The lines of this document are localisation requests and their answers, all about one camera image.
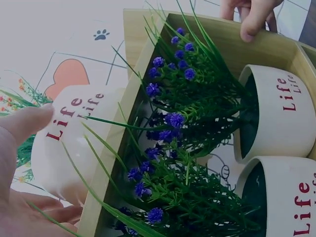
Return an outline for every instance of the finger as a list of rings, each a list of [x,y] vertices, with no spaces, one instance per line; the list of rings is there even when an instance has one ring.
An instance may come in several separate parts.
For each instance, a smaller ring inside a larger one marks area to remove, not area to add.
[[[277,20],[274,11],[267,17],[267,23],[271,32],[277,33]]]
[[[244,21],[244,19],[249,15],[250,13],[250,8],[249,7],[243,7],[243,6],[239,6],[237,7],[239,15],[240,15],[240,20],[241,22]]]
[[[45,213],[59,223],[70,222],[77,220],[81,216],[82,207],[68,206],[65,208],[46,211]]]
[[[249,15],[241,24],[240,36],[245,42],[251,42],[261,30],[269,14],[273,11],[274,1],[252,1]]]
[[[226,20],[234,20],[235,6],[231,4],[231,1],[223,0],[221,2],[220,17]]]
[[[46,127],[53,113],[52,104],[40,108],[26,107],[0,118],[0,127],[9,131],[20,146],[29,136]]]
[[[20,193],[20,196],[26,201],[33,203],[37,208],[41,210],[48,210],[48,209],[57,209],[63,208],[63,204],[52,197],[36,195],[36,194],[29,194],[29,193]]]
[[[77,233],[78,229],[76,226],[70,224],[70,223],[61,223],[64,227],[66,227],[67,229]]]

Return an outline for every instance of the green grass blade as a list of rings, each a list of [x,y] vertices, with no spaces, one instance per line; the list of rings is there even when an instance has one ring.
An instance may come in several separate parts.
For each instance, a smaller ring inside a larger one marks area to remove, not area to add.
[[[217,59],[216,59],[216,56],[214,55],[214,52],[213,51],[210,51],[211,49],[208,49],[207,46],[202,43],[199,38],[196,36],[196,34],[192,31],[188,21],[187,21],[187,18],[177,0],[177,3],[179,5],[179,8],[180,8],[180,11],[181,11],[181,15],[182,15],[182,19],[186,25],[186,27],[188,28],[189,32],[190,32],[190,35],[193,37],[193,39],[195,40],[195,42],[199,45],[200,49],[205,53],[205,55],[214,63],[217,62]]]
[[[79,175],[80,179],[84,183],[84,185],[87,187],[91,195],[102,205],[102,207],[107,210],[110,214],[112,214],[114,217],[116,217],[119,221],[123,222],[126,224],[129,228],[134,229],[138,234],[144,236],[144,237],[165,237],[164,235],[156,232],[155,230],[151,229],[150,226],[132,219],[129,216],[126,216],[125,214],[121,213],[119,210],[116,208],[111,207],[107,203],[104,203],[103,201],[100,200],[100,198],[96,195],[96,193],[90,188],[90,186],[87,184],[83,176],[80,174],[79,170],[77,169],[76,165],[74,164],[74,161],[69,155],[69,152],[65,146],[65,144],[62,142],[63,147],[65,149],[65,152],[67,154],[67,157],[69,161],[71,162],[72,166],[74,167],[75,171]]]
[[[126,118],[125,118],[125,116],[124,116],[124,113],[123,113],[122,107],[120,106],[120,104],[119,104],[119,103],[118,103],[118,107],[119,107],[120,114],[122,115],[122,117],[123,117],[123,119],[124,119],[125,123],[127,123],[127,120],[126,120]],[[140,149],[140,147],[139,147],[139,145],[138,145],[137,141],[135,140],[135,137],[134,137],[134,135],[133,135],[132,131],[131,131],[129,128],[127,128],[127,131],[128,131],[128,133],[129,133],[130,138],[132,139],[132,141],[133,141],[134,145],[135,145],[135,146],[137,147],[137,149],[141,152],[141,154],[142,154],[143,156],[145,156],[145,157],[146,157],[145,152],[143,152],[143,151]]]
[[[46,219],[48,219],[50,222],[56,224],[57,226],[59,226],[60,228],[68,231],[69,233],[73,234],[74,236],[77,237],[83,237],[73,231],[71,231],[70,229],[68,229],[67,227],[63,226],[62,224],[60,224],[58,221],[55,221],[54,219],[52,219],[51,217],[49,217],[48,215],[45,214],[45,212],[43,212],[42,210],[40,210],[37,206],[34,205],[34,203],[32,202],[27,202],[28,205],[30,205],[32,208],[34,208],[36,211],[38,211],[40,214],[42,214]]]
[[[115,191],[121,196],[121,198],[126,201],[127,203],[133,205],[133,206],[136,206],[138,208],[143,208],[143,209],[146,209],[146,207],[144,206],[144,204],[142,202],[139,202],[135,199],[131,199],[131,198],[127,198],[120,190],[119,188],[117,187],[117,185],[115,184],[114,180],[112,179],[110,173],[108,172],[108,170],[106,169],[105,165],[103,164],[103,162],[101,161],[100,157],[98,156],[97,152],[95,151],[93,145],[91,144],[89,138],[84,135],[84,138],[86,139],[89,147],[91,148],[93,154],[95,155],[95,157],[97,158],[99,164],[101,165],[102,169],[104,170],[104,172],[106,173],[106,175],[108,176],[111,184],[113,185]]]
[[[163,125],[160,127],[135,127],[133,125],[123,124],[120,122],[114,122],[114,121],[110,121],[110,120],[106,120],[106,119],[102,119],[102,118],[91,117],[91,116],[86,116],[85,118],[99,121],[99,122],[106,122],[106,123],[121,126],[121,127],[142,130],[142,131],[161,131],[161,130],[165,130],[165,129],[169,128],[169,126],[167,126],[167,125]]]
[[[182,36],[181,34],[179,34],[170,24],[168,24],[168,22],[161,16],[161,14],[159,14],[159,12],[157,10],[155,10],[151,5],[150,3],[147,2],[147,4],[154,10],[154,12],[161,18],[161,20],[164,21],[165,25],[176,35],[178,36],[181,40],[183,40],[184,42],[190,42],[187,38],[185,38],[184,36]],[[202,43],[198,37],[194,34],[194,32],[191,30],[188,22],[187,22],[187,19],[185,18],[185,15],[182,11],[182,9],[180,8],[181,12],[182,12],[182,17],[184,19],[184,22],[191,34],[191,36],[193,37],[193,39],[196,41],[196,43],[199,45],[199,47],[201,48],[201,50],[205,53],[205,55],[211,60],[211,61],[216,61],[216,57],[215,55],[210,52],[206,45],[204,43]]]
[[[119,188],[116,186],[114,180],[112,179],[110,173],[108,172],[108,170],[106,169],[106,167],[104,166],[103,162],[101,161],[99,155],[97,154],[97,152],[95,151],[93,145],[91,144],[89,138],[84,135],[84,138],[86,139],[90,149],[92,150],[93,154],[95,155],[95,157],[97,158],[99,164],[101,165],[102,169],[104,170],[104,172],[106,173],[106,175],[108,176],[110,182],[112,183],[113,187],[115,188],[115,190],[117,191],[117,193],[123,198],[123,194],[121,193],[121,191],[119,190]]]
[[[124,63],[130,68],[130,70],[132,70],[132,72],[138,76],[137,72],[133,69],[133,67],[124,59],[124,57],[122,55],[120,55],[120,53],[112,46],[112,49],[115,51],[115,53],[121,58],[121,60],[124,61]]]
[[[191,9],[192,9],[192,12],[193,12],[193,15],[194,15],[194,19],[197,23],[197,26],[200,30],[200,32],[202,33],[207,45],[212,49],[212,51],[214,52],[215,54],[215,57],[217,58],[218,62],[220,63],[219,66],[222,66],[222,68],[224,70],[227,70],[229,71],[220,51],[218,50],[218,48],[216,47],[216,45],[214,44],[213,40],[210,38],[210,36],[206,33],[204,27],[202,26],[201,22],[198,20],[198,17],[194,11],[194,7],[193,7],[193,4],[192,4],[192,0],[190,0],[190,5],[191,5]]]
[[[110,152],[118,159],[118,161],[121,163],[122,167],[124,168],[125,172],[127,172],[127,167],[125,166],[123,160],[121,157],[118,155],[116,151],[113,150],[113,148],[107,143],[102,137],[100,137],[98,134],[96,134],[90,127],[88,127],[85,123],[82,123],[83,126],[89,130],[107,149],[109,149]]]
[[[21,103],[22,105],[29,106],[29,107],[37,107],[33,103],[23,99],[23,97],[21,97],[21,96],[13,95],[13,94],[11,94],[11,93],[9,93],[7,91],[4,91],[4,90],[0,90],[0,92],[2,92],[3,94],[5,94],[8,97],[11,97],[13,100]]]

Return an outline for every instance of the flower pot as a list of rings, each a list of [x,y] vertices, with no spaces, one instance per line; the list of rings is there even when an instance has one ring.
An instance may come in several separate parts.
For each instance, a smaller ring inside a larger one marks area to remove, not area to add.
[[[124,88],[75,85],[66,87],[54,100],[54,116],[37,133],[31,159],[34,177],[49,193],[75,205],[85,202],[87,189],[71,165],[62,142],[78,170],[90,182],[98,161],[83,136],[87,135],[98,155],[104,146],[82,122],[102,137],[107,136],[110,125],[84,116],[113,120],[123,93]]]
[[[306,157],[316,138],[316,116],[302,80],[281,69],[247,65],[239,81],[257,95],[259,107],[240,113],[248,122],[234,133],[237,162],[254,156]]]
[[[243,237],[315,236],[316,161],[297,157],[254,157],[235,192],[249,204],[261,230]]]

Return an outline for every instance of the purple flower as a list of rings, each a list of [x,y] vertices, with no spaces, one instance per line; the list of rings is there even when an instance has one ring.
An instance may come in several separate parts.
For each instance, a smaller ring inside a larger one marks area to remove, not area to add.
[[[159,133],[159,140],[171,143],[173,138],[180,138],[181,133],[179,129],[175,129],[173,131],[165,130]]]
[[[147,172],[152,174],[154,172],[154,166],[149,161],[145,161],[141,164],[140,171],[142,173]]]
[[[136,184],[135,186],[136,195],[141,198],[143,194],[151,195],[152,191],[150,189],[146,189],[143,182]]]
[[[184,124],[184,116],[180,113],[169,113],[165,117],[165,121],[167,122],[167,124],[175,128],[180,128]]]
[[[184,52],[183,52],[182,50],[177,50],[177,51],[175,52],[174,56],[175,56],[176,58],[183,59],[183,57],[184,57]]]
[[[157,68],[151,68],[149,70],[149,76],[152,77],[152,78],[156,78],[156,77],[160,77],[161,73],[158,72]]]
[[[178,29],[177,29],[177,32],[178,32],[180,35],[184,36],[184,30],[183,30],[182,28],[178,28]]]
[[[158,85],[156,83],[149,83],[149,85],[146,87],[146,93],[149,97],[155,97],[160,93]]]
[[[184,71],[184,77],[187,80],[192,80],[195,77],[195,75],[196,75],[196,72],[192,68],[188,68]]]
[[[187,64],[187,62],[185,60],[181,60],[179,63],[178,63],[178,67],[180,69],[184,69],[184,68],[187,68],[189,65]]]
[[[186,51],[194,51],[193,43],[187,43],[187,44],[184,46],[184,49],[185,49]]]
[[[157,57],[153,60],[155,67],[162,68],[164,66],[164,59],[162,57]]]
[[[158,159],[159,156],[159,149],[158,148],[147,148],[145,150],[145,154],[148,156],[149,159]]]
[[[179,37],[177,37],[177,36],[172,37],[172,39],[171,39],[172,44],[176,44],[178,42],[179,42]]]
[[[131,235],[131,236],[138,236],[138,233],[131,228],[127,228],[127,232]]]
[[[175,65],[174,63],[169,63],[169,64],[168,64],[168,67],[169,67],[170,69],[173,69],[173,70],[176,69],[176,65]]]
[[[140,173],[139,168],[132,168],[128,172],[127,178],[129,181],[131,181],[131,180],[140,181],[143,178],[143,176]]]
[[[150,224],[158,224],[162,221],[163,210],[155,207],[147,213],[147,220]]]
[[[147,131],[146,137],[148,140],[159,141],[159,132],[158,131]]]

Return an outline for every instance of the white tile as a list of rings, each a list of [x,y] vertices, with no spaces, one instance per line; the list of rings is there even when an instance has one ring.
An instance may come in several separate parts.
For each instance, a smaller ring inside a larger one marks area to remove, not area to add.
[[[204,0],[197,0],[196,14],[219,17],[220,7]]]
[[[297,4],[304,8],[305,10],[310,9],[311,1],[312,0],[287,0],[288,2],[292,2],[292,4]]]
[[[219,0],[197,0],[196,13],[200,15],[219,17]],[[237,12],[234,14],[234,21],[240,22],[240,17]]]
[[[277,20],[279,32],[289,38],[299,40],[307,13],[301,7],[285,1]]]
[[[178,1],[181,5],[183,12],[188,12],[188,13],[192,12],[189,0],[178,0]],[[146,2],[148,2],[155,9],[162,8],[165,11],[180,11],[180,8],[176,0],[147,0]],[[150,9],[151,7],[146,2],[143,8]]]

